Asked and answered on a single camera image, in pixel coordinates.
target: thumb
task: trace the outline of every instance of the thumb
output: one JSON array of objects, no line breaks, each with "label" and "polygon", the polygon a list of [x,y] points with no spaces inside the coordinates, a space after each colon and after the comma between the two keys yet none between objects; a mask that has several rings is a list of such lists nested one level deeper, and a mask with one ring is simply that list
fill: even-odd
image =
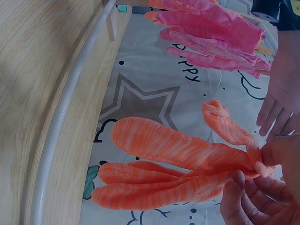
[{"label": "thumb", "polygon": [[229,178],[224,186],[220,211],[226,225],[251,225],[241,206],[242,190],[238,183]]},{"label": "thumb", "polygon": [[265,166],[282,165],[300,147],[300,135],[279,135],[261,149]]}]

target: star print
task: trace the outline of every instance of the star print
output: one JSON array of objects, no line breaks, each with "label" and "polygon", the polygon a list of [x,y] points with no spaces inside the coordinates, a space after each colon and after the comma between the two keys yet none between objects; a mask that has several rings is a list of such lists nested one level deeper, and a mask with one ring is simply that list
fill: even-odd
[{"label": "star print", "polygon": [[143,117],[177,130],[170,112],[179,86],[145,92],[124,75],[119,74],[112,103],[102,109],[99,124],[109,118]]}]

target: white metal rod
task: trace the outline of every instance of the white metal rod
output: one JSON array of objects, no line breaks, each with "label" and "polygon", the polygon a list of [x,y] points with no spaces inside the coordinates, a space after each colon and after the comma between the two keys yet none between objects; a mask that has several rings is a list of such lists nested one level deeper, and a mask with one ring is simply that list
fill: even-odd
[{"label": "white metal rod", "polygon": [[104,7],[101,15],[92,27],[81,51],[74,63],[66,84],[62,90],[61,96],[55,108],[53,118],[46,136],[41,159],[38,165],[37,178],[34,186],[33,200],[30,212],[30,225],[42,225],[43,209],[45,204],[45,192],[47,188],[51,164],[53,161],[56,145],[60,136],[62,123],[66,116],[66,111],[72,99],[78,78],[82,72],[83,66],[92,50],[93,44],[106,21],[110,11],[115,5],[116,0],[109,0]]}]

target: white fabric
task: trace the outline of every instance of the white fabric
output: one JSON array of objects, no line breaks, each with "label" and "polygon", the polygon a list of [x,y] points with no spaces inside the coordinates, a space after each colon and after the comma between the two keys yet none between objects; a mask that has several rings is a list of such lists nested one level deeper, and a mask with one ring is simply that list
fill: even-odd
[{"label": "white fabric", "polygon": [[[231,118],[254,134],[263,146],[265,138],[259,136],[255,121],[263,103],[258,99],[264,98],[266,94],[268,77],[261,76],[257,80],[237,71],[221,72],[188,66],[184,63],[184,58],[165,53],[164,49],[174,43],[164,42],[158,37],[161,29],[162,27],[153,25],[142,15],[132,15],[99,118],[98,140],[101,139],[102,142],[93,144],[89,166],[99,165],[100,161],[126,163],[136,160],[135,156],[119,150],[110,141],[110,130],[114,124],[110,120],[127,116],[156,118],[185,134],[209,142],[226,143],[211,131],[202,117],[202,104],[212,99],[217,99],[226,106]],[[187,69],[197,73],[191,74]],[[195,76],[201,82],[187,79]],[[93,182],[95,187],[103,185],[98,177]],[[202,203],[181,203],[158,210],[131,212],[103,209],[91,200],[84,200],[80,224],[220,225],[223,224],[223,219],[219,203],[220,198]]]}]

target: black object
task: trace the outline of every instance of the black object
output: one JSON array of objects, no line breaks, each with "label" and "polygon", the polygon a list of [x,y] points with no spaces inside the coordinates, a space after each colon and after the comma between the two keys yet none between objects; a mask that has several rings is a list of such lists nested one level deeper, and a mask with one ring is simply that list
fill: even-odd
[{"label": "black object", "polygon": [[278,30],[300,30],[300,16],[294,13],[291,0],[253,0],[251,13]]}]

